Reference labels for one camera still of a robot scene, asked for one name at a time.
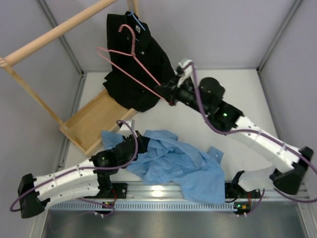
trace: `clothes hanger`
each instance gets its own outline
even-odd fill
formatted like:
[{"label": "clothes hanger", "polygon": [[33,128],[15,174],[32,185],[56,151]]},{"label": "clothes hanger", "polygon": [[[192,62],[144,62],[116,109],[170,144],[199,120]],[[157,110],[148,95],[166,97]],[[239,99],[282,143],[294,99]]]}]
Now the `clothes hanger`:
[{"label": "clothes hanger", "polygon": [[128,16],[133,16],[133,18],[136,20],[136,22],[140,25],[140,27],[145,31],[145,27],[142,25],[142,23],[138,20],[138,18],[134,15],[134,12],[133,12],[133,5],[131,3],[131,0],[130,1],[130,9],[131,9],[131,13],[128,15]]},{"label": "clothes hanger", "polygon": [[119,69],[120,71],[122,71],[124,74],[126,74],[127,76],[129,76],[130,78],[132,78],[134,81],[136,81],[138,84],[140,84],[141,86],[143,86],[144,88],[146,88],[147,90],[149,90],[150,92],[152,92],[153,94],[155,94],[156,96],[158,96],[161,99],[164,99],[162,96],[160,96],[158,93],[156,93],[155,91],[153,91],[151,88],[149,88],[148,86],[146,86],[145,84],[143,84],[142,82],[140,82],[139,80],[137,80],[135,77],[133,77],[131,74],[129,74],[128,72],[124,71],[122,68],[120,68],[119,66],[117,66],[115,63],[113,63],[111,60],[109,60],[107,57],[105,57],[101,52],[99,52],[98,50],[102,50],[102,51],[106,51],[106,52],[113,52],[113,53],[117,53],[117,54],[121,54],[124,56],[130,56],[133,57],[133,59],[142,67],[142,69],[158,84],[160,85],[159,81],[147,70],[147,68],[145,68],[145,66],[138,60],[138,58],[135,55],[135,33],[133,31],[133,29],[127,25],[127,24],[122,24],[119,28],[119,32],[122,31],[123,27],[127,27],[131,34],[132,34],[132,47],[131,47],[131,53],[124,53],[121,51],[115,51],[115,50],[108,50],[102,47],[96,47],[98,55],[100,55],[102,58],[104,58],[105,60],[107,60],[109,63],[111,63],[114,67],[116,67],[117,69]]}]

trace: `metal floor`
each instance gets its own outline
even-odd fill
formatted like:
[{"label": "metal floor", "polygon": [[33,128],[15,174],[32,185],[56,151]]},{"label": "metal floor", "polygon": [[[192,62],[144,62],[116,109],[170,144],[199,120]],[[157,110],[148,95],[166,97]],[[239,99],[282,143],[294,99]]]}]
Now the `metal floor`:
[{"label": "metal floor", "polygon": [[50,211],[42,238],[306,238],[296,203],[264,201],[249,217],[217,212],[115,212],[83,215],[58,230],[77,211]]}]

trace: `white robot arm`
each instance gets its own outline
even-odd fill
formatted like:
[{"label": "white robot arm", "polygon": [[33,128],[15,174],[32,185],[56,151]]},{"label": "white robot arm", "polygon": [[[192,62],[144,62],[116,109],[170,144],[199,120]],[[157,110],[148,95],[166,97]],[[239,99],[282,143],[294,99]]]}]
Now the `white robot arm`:
[{"label": "white robot arm", "polygon": [[[203,111],[205,122],[215,132],[242,142],[272,163],[272,167],[263,170],[239,171],[231,183],[234,193],[238,196],[258,188],[276,187],[287,194],[296,194],[308,168],[299,157],[303,156],[310,161],[312,149],[290,146],[259,128],[242,111],[222,100],[225,90],[216,79],[203,78],[199,87],[194,87],[196,82],[193,83],[191,79],[193,68],[188,67],[191,62],[180,62],[175,78],[157,86],[155,90],[171,106],[180,101],[198,112]],[[132,136],[133,126],[132,120],[125,122],[119,131],[125,136],[122,143],[111,150],[99,152],[79,165],[46,176],[25,175],[21,180],[17,199],[22,218],[36,216],[45,209],[70,199],[96,195],[106,197],[112,189],[109,175],[116,173],[120,165],[132,161],[136,150],[138,153],[147,151],[149,139],[138,132],[137,136]]]},{"label": "white robot arm", "polygon": [[310,161],[312,149],[290,146],[262,130],[242,111],[222,100],[225,89],[216,79],[203,78],[197,85],[191,60],[181,61],[176,72],[175,78],[156,86],[156,91],[171,106],[180,101],[202,113],[213,131],[240,141],[273,164],[263,170],[238,172],[233,183],[245,191],[276,187],[287,194],[296,194],[308,167],[299,157]]}]

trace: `wooden rack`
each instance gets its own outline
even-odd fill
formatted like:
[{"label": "wooden rack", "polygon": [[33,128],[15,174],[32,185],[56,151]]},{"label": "wooden rack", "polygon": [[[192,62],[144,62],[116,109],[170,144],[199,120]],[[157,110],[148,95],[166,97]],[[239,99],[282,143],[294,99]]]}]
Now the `wooden rack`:
[{"label": "wooden rack", "polygon": [[[80,23],[105,9],[115,1],[117,0],[100,0],[34,41],[11,53],[7,57],[0,57],[0,67],[14,78],[25,91],[51,115],[51,117],[59,124],[60,131],[86,156],[93,155],[101,147],[102,130],[118,130],[115,123],[116,120],[129,119],[136,114],[136,111],[134,109],[126,109],[119,105],[109,96],[105,89],[68,121],[63,122],[12,67]],[[138,0],[131,1],[134,12],[139,15]]]}]

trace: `black jacket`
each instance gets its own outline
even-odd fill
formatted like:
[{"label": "black jacket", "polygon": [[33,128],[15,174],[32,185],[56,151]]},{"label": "black jacket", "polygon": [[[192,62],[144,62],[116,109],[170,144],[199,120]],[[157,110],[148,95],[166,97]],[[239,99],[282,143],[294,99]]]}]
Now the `black jacket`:
[{"label": "black jacket", "polygon": [[[123,28],[122,32],[118,32],[122,24],[131,26],[136,39],[139,40],[135,44],[136,57],[160,83],[167,82],[175,74],[166,53],[151,36],[147,24],[142,22],[146,30],[140,29],[133,16],[128,16],[129,13],[126,12],[125,15],[108,14],[107,48],[131,53],[131,32],[126,27]],[[110,58],[116,65],[154,90],[155,81],[132,57],[110,53]],[[125,108],[134,108],[137,111],[144,112],[154,107],[159,101],[159,97],[114,66],[112,66],[112,72],[105,77],[105,80],[106,82],[103,85],[109,95]]]}]

